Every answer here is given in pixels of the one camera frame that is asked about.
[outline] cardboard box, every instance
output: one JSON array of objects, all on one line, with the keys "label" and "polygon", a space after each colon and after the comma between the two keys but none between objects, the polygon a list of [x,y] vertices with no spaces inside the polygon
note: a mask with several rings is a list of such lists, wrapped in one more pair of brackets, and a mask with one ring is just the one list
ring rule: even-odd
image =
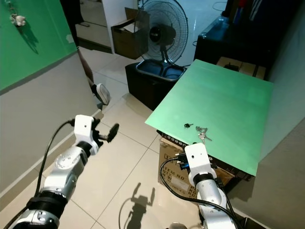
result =
[{"label": "cardboard box", "polygon": [[265,71],[266,71],[266,68],[264,68],[262,66],[257,66],[255,64],[241,62],[241,61],[223,57],[223,56],[219,59],[219,61],[217,62],[217,65],[219,65],[221,67],[231,65],[232,69],[236,68],[236,69],[238,69],[238,72],[240,72],[240,73],[243,73],[243,74],[246,74],[246,75],[249,75],[252,77],[256,77],[261,80],[264,79],[264,75],[265,75]]},{"label": "cardboard box", "polygon": [[139,25],[140,29],[134,32],[138,11],[125,8],[125,13],[127,20],[111,27],[114,51],[121,56],[137,59],[148,51],[149,15],[142,11],[143,24]]},{"label": "cardboard box", "polygon": [[[159,169],[161,164],[172,157],[175,157],[175,154],[182,153],[183,148],[168,141],[165,138],[161,138],[160,140],[160,155],[159,155]],[[217,177],[222,179],[224,185],[226,185],[233,177],[231,173],[217,168],[216,170]],[[167,184],[178,194],[189,197],[189,198],[197,198],[197,191],[194,186],[192,186],[189,182],[188,172],[186,169],[181,170],[180,165],[177,164],[177,161],[171,161],[167,163],[162,171],[163,177]],[[158,173],[158,182],[163,184],[160,178],[160,174]]]}]

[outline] green wall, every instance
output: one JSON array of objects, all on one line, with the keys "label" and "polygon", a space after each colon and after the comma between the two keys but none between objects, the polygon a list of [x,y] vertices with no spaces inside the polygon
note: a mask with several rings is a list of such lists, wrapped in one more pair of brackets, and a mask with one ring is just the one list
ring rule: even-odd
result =
[{"label": "green wall", "polygon": [[10,0],[27,24],[16,28],[0,0],[0,90],[76,51],[59,0]]}]

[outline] floor tile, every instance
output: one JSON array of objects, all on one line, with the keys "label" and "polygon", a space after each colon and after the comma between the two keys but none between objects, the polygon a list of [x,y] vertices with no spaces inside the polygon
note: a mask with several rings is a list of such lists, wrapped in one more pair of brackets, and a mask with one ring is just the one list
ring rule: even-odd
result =
[{"label": "floor tile", "polygon": [[95,224],[91,229],[105,229],[105,228],[103,228],[98,222],[95,222]]},{"label": "floor tile", "polygon": [[107,52],[101,52],[97,50],[89,50],[80,47],[80,51],[90,66],[92,71],[98,72],[103,67],[114,61],[119,57],[117,54],[110,54]]},{"label": "floor tile", "polygon": [[131,63],[139,62],[139,60],[129,59],[123,56],[120,56],[115,61],[112,61],[110,64],[103,67],[99,73],[106,75],[110,78],[113,78],[117,81],[127,84],[125,66]]},{"label": "floor tile", "polygon": [[23,209],[29,199],[34,196],[37,179],[30,183],[5,209],[0,212],[0,228],[5,225],[21,210]]},{"label": "floor tile", "polygon": [[[110,128],[100,124],[97,129],[101,134],[108,134]],[[72,200],[97,219],[146,149],[118,133],[111,143],[104,143],[98,154],[89,158],[77,181]],[[47,176],[52,168],[46,169],[43,174]]]},{"label": "floor tile", "polygon": [[111,79],[100,73],[94,73],[93,77],[96,84],[102,83],[110,93],[110,103],[103,106],[103,113],[109,110],[109,108],[119,101],[123,95],[128,93],[128,86],[124,83]]},{"label": "floor tile", "polygon": [[152,111],[131,94],[126,94],[109,111],[102,122],[107,126],[120,124],[119,132],[149,147],[157,136],[156,129],[145,124]]},{"label": "floor tile", "polygon": [[157,135],[157,137],[155,138],[155,140],[152,142],[151,146],[149,147],[151,150],[153,150],[156,153],[160,152],[160,139],[161,139],[161,136]]},{"label": "floor tile", "polygon": [[[172,222],[183,223],[187,228],[200,228],[198,207],[175,197],[157,182],[158,162],[159,156],[148,149],[99,217],[99,223],[107,229],[117,229],[120,217],[121,229],[126,228],[125,224],[130,228],[140,228],[137,226],[139,221],[145,229],[164,229]],[[152,198],[153,189],[155,189],[154,198]],[[147,203],[152,199],[152,206],[149,206]]]},{"label": "floor tile", "polygon": [[59,229],[91,229],[95,220],[73,201],[69,201],[61,216]]}]

